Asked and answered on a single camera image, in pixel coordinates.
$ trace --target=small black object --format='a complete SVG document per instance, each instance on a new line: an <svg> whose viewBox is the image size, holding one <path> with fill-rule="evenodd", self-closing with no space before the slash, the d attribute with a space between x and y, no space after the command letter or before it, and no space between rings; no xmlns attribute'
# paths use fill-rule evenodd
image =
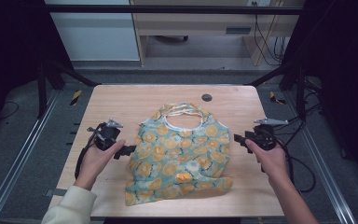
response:
<svg viewBox="0 0 358 224"><path fill-rule="evenodd" d="M116 127L108 127L106 123L103 125L101 130L97 133L95 138L95 145L102 151L110 148L120 134L120 130Z"/></svg>
<svg viewBox="0 0 358 224"><path fill-rule="evenodd" d="M255 132L245 131L245 137L242 137L238 134L234 134L234 141L239 142L242 147L246 147L245 140L250 139L254 141L259 147L264 150L271 150L276 147L277 139L274 136L274 130L271 125L260 124L254 127Z"/></svg>
<svg viewBox="0 0 358 224"><path fill-rule="evenodd" d="M135 148L136 146L124 146L115 154L113 158L118 160L120 156L130 156L130 154L135 151Z"/></svg>
<svg viewBox="0 0 358 224"><path fill-rule="evenodd" d="M212 95L205 93L201 96L201 99L205 102L210 102L210 101L212 101Z"/></svg>

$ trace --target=finger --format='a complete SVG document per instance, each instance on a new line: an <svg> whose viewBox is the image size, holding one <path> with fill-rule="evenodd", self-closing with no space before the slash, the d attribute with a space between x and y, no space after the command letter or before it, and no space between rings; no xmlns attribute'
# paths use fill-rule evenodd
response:
<svg viewBox="0 0 358 224"><path fill-rule="evenodd" d="M260 150L263 150L254 141L252 141L250 139L246 139L245 144L256 155L259 154Z"/></svg>
<svg viewBox="0 0 358 224"><path fill-rule="evenodd" d="M261 161L258 159L258 156L255 155L255 160L257 161L257 163L260 163Z"/></svg>
<svg viewBox="0 0 358 224"><path fill-rule="evenodd" d="M110 148L106 151L111 151L113 154L117 153L123 146L126 144L126 141L121 139L115 142Z"/></svg>

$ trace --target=wrist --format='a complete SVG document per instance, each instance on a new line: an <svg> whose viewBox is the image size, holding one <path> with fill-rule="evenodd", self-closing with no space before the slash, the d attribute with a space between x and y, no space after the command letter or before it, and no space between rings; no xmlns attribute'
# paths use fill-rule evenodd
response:
<svg viewBox="0 0 358 224"><path fill-rule="evenodd" d="M268 182L274 190L294 188L288 174L271 175L268 177Z"/></svg>
<svg viewBox="0 0 358 224"><path fill-rule="evenodd" d="M91 190L92 186L94 186L95 181L96 178L86 178L83 175L79 175L74 185L82 189Z"/></svg>

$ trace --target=yellow floral fabric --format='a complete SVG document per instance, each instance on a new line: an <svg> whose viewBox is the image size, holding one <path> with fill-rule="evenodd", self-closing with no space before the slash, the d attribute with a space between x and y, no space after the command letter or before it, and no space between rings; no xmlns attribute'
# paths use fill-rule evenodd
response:
<svg viewBox="0 0 358 224"><path fill-rule="evenodd" d="M200 126L181 129L166 118L200 116ZM164 105L140 124L131 154L133 181L126 186L126 205L173 199L202 189L230 190L230 177L220 177L229 160L228 127L191 103Z"/></svg>

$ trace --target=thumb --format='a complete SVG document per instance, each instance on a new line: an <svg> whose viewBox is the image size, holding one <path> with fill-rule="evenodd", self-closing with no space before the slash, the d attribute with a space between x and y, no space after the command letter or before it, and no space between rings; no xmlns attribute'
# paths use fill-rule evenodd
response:
<svg viewBox="0 0 358 224"><path fill-rule="evenodd" d="M245 144L256 155L260 152L260 150L263 150L254 141L252 141L250 139L246 139Z"/></svg>
<svg viewBox="0 0 358 224"><path fill-rule="evenodd" d="M113 154L117 153L121 148L126 144L126 141L121 139L115 142L110 148L108 148L106 151L109 151Z"/></svg>

